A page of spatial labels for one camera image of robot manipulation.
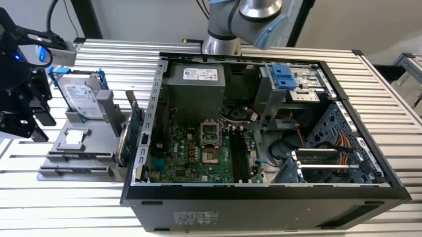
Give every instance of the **cables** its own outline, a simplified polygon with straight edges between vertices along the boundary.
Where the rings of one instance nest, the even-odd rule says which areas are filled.
[[[266,159],[254,158],[254,161],[255,161],[255,163],[266,163],[271,167],[278,168],[278,166],[271,164]]]
[[[207,14],[208,14],[208,16],[210,16],[210,12],[208,12],[207,5],[206,5],[206,3],[204,3],[204,0],[203,0],[203,5],[204,5],[206,12],[207,12]]]
[[[53,15],[53,8],[55,5],[57,4],[59,0],[52,0],[51,6],[48,8],[48,13],[47,13],[47,32],[52,33],[52,15]]]
[[[48,8],[48,13],[47,13],[47,32],[48,33],[52,33],[52,16],[53,16],[53,9],[55,9],[57,2],[59,2],[59,0],[52,0],[51,6]],[[76,26],[75,26],[75,23],[72,21],[71,14],[68,13],[65,0],[63,0],[63,3],[64,3],[64,8],[65,8],[65,13],[67,13],[68,19],[71,21],[72,27],[73,27],[75,32],[76,32],[76,37],[79,37]]]
[[[299,130],[299,121],[296,121],[296,132],[298,132],[298,137],[299,137],[299,142],[300,142],[300,148],[304,148],[303,139],[302,139],[300,130]]]
[[[202,6],[200,3],[199,3],[199,0],[196,0],[196,4],[198,4],[200,10],[203,11],[207,20],[210,20],[210,17],[208,17],[208,15],[207,15],[207,12],[206,12],[204,9],[203,9],[203,6]]]
[[[68,20],[71,21],[72,27],[73,27],[73,29],[75,29],[76,37],[79,37],[77,30],[76,30],[76,27],[75,27],[75,24],[73,24],[73,21],[72,21],[72,18],[71,18],[71,14],[68,13],[65,0],[63,0],[63,2],[64,2],[64,8],[65,8]]]
[[[288,142],[286,141],[286,138],[287,138],[290,135],[292,135],[292,134],[294,134],[292,131],[291,131],[291,132],[287,132],[287,131],[286,131],[286,132],[283,132],[282,138],[279,138],[279,139],[276,139],[274,142],[271,142],[271,144],[270,144],[270,146],[268,146],[268,148],[267,148],[267,154],[268,154],[270,158],[272,158],[272,159],[280,159],[282,161],[284,161],[284,160],[287,159],[287,157],[276,156],[276,155],[272,153],[272,147],[274,147],[276,144],[279,144],[279,143],[282,143],[290,150],[295,150],[295,149],[299,148],[298,146],[292,145],[291,143],[288,143]]]

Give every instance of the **yellow wire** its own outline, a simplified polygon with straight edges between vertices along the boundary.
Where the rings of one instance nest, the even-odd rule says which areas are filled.
[[[346,138],[346,141],[347,141],[347,147],[351,148],[351,144],[350,144],[350,141],[348,141],[348,138],[346,136],[343,136]]]
[[[300,131],[299,131],[299,125],[296,125],[296,131],[298,131],[298,136],[299,136],[299,140],[300,140],[300,148],[304,148],[303,139],[302,139],[302,135],[300,135]]]

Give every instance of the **white label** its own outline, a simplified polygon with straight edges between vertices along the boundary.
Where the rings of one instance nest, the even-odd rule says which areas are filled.
[[[218,221],[218,211],[174,211],[174,221],[176,225],[215,225]]]
[[[184,80],[218,80],[216,69],[186,68],[183,70]]]
[[[85,85],[67,84],[64,86],[73,107],[88,119],[103,119],[103,114],[92,89]]]
[[[296,78],[296,84],[306,84],[307,82],[304,78]]]
[[[256,119],[258,119],[258,114],[256,114],[256,113],[254,113],[254,114],[252,114],[252,116],[251,116],[251,121],[254,121],[254,122],[255,122],[255,121],[256,121]]]

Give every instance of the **blue latch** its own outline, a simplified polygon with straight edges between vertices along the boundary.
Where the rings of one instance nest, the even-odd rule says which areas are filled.
[[[296,81],[286,64],[271,64],[271,75],[279,89],[295,89]]]

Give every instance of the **white wall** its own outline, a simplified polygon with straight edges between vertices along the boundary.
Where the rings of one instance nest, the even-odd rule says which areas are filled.
[[[79,37],[83,37],[83,31],[69,0],[67,1],[67,8],[69,15],[79,32]],[[3,7],[16,25],[37,30],[47,30],[47,12],[52,0],[0,0],[0,7]],[[76,38],[76,33],[68,19],[63,0],[59,0],[53,12],[52,12],[52,31],[61,36],[65,40],[73,41]],[[27,46],[23,49],[29,62],[37,63],[35,47]]]
[[[422,0],[316,0],[298,47],[387,49],[422,28]]]
[[[207,37],[195,0],[92,0],[104,39],[180,43]]]

